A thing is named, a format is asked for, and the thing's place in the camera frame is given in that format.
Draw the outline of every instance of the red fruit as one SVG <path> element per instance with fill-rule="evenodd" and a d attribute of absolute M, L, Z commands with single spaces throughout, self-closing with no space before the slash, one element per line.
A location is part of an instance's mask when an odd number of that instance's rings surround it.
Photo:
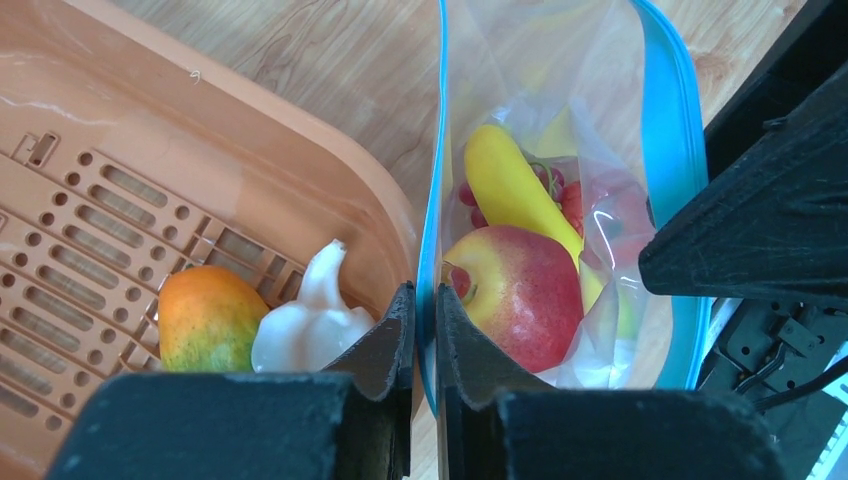
<path fill-rule="evenodd" d="M 478 207 L 474 207 L 471 210 L 471 226 L 474 228 L 483 228 L 488 227 L 489 222 L 486 221 L 486 217 L 483 216 L 483 211 Z"/>
<path fill-rule="evenodd" d="M 463 205 L 467 205 L 469 207 L 477 206 L 477 199 L 474 198 L 474 192 L 471 191 L 471 186 L 468 185 L 468 182 L 462 182 L 459 184 L 456 196 Z"/>
<path fill-rule="evenodd" d="M 551 185 L 551 200 L 556 203 L 562 203 L 563 193 L 565 193 L 565 190 L 558 183 Z"/>
<path fill-rule="evenodd" d="M 554 177 L 554 183 L 559 185 L 560 188 L 565 188 L 565 176 L 561 171 L 556 168 L 551 168 L 551 175 Z"/>
<path fill-rule="evenodd" d="M 581 194 L 580 182 L 569 183 L 560 196 L 562 204 L 562 215 L 568 223 L 574 227 L 577 234 L 583 237 L 583 196 Z"/>
<path fill-rule="evenodd" d="M 442 280 L 471 322 L 519 365 L 559 365 L 583 319 L 571 255 L 544 235 L 499 225 L 462 237 L 445 252 Z"/>
<path fill-rule="evenodd" d="M 551 184 L 548 181 L 548 172 L 545 170 L 545 167 L 538 163 L 533 164 L 533 173 L 535 173 L 536 177 L 539 178 L 539 181 L 542 182 L 542 186 L 545 187 L 545 190 L 548 190 Z"/>

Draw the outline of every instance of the grape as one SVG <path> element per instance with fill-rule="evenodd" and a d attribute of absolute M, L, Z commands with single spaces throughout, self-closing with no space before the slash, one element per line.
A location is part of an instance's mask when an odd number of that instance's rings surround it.
<path fill-rule="evenodd" d="M 483 228 L 488 227 L 489 223 L 486 222 L 486 218 L 483 217 L 483 211 L 478 207 L 474 207 L 471 209 L 471 225 L 474 228 Z"/>
<path fill-rule="evenodd" d="M 463 205 L 467 205 L 469 207 L 477 206 L 477 199 L 474 198 L 474 192 L 471 191 L 471 186 L 468 185 L 468 182 L 462 182 L 459 185 L 459 191 L 456 196 L 459 197 L 459 201 L 462 202 Z"/>
<path fill-rule="evenodd" d="M 548 183 L 548 172 L 545 171 L 545 167 L 535 164 L 533 165 L 533 173 L 536 174 L 536 177 L 538 177 L 539 181 L 542 182 L 542 186 L 545 187 L 545 190 L 547 190 L 550 183 Z"/>
<path fill-rule="evenodd" d="M 551 168 L 551 175 L 554 177 L 554 183 L 560 186 L 560 188 L 565 188 L 565 176 L 561 171 L 556 168 Z"/>
<path fill-rule="evenodd" d="M 554 181 L 553 192 L 551 193 L 551 200 L 556 203 L 562 204 L 564 200 L 565 189 L 559 185 L 559 182 Z"/>

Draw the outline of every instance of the mango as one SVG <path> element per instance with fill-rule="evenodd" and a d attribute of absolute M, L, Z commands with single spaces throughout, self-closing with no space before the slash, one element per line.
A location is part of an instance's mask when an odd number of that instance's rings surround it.
<path fill-rule="evenodd" d="M 176 273 L 159 292 L 159 353 L 170 372 L 252 372 L 250 353 L 269 312 L 256 291 L 223 267 Z"/>

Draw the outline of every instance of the plastic bag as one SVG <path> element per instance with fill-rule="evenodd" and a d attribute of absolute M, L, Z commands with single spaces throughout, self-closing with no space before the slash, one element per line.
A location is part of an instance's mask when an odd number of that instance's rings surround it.
<path fill-rule="evenodd" d="M 474 228 L 458 189 L 465 143 L 483 124 L 501 126 L 528 162 L 582 190 L 586 316 L 562 362 L 537 375 L 561 388 L 693 387 L 708 302 L 653 297 L 636 262 L 654 225 L 707 183 L 694 66 L 674 28 L 644 0 L 442 1 L 441 22 L 418 273 L 419 361 L 433 412 L 433 294 L 442 253 Z M 649 372 L 652 360 L 659 368 Z"/>

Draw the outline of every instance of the grape stem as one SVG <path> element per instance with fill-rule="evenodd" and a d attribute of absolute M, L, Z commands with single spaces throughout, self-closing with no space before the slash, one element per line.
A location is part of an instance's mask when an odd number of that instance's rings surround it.
<path fill-rule="evenodd" d="M 551 171 L 551 167 L 548 166 L 548 165 L 545 165 L 542 162 L 527 162 L 527 163 L 530 164 L 530 167 L 538 166 L 538 167 L 542 168 L 542 170 L 545 171 L 545 174 L 548 176 L 548 196 L 551 197 L 551 200 L 554 200 L 554 183 L 555 182 L 554 182 L 553 172 Z M 556 200 L 554 200 L 554 203 L 557 204 L 558 207 L 560 207 L 560 208 L 562 207 L 562 205 L 560 205 L 559 202 L 557 202 Z"/>

